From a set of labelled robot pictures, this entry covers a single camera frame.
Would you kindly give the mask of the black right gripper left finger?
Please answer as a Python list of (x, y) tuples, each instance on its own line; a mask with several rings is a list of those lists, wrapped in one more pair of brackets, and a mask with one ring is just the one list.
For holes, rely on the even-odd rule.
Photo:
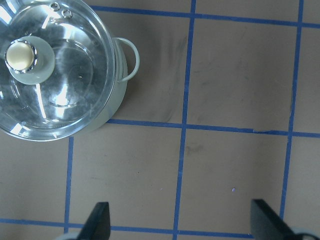
[(108, 240), (111, 236), (110, 206), (98, 202), (83, 225), (77, 240)]

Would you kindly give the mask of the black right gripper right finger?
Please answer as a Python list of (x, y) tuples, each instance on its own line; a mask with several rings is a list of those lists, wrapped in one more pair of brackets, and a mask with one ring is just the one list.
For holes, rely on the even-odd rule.
[(296, 234), (263, 200), (252, 199), (250, 231), (255, 240), (296, 240)]

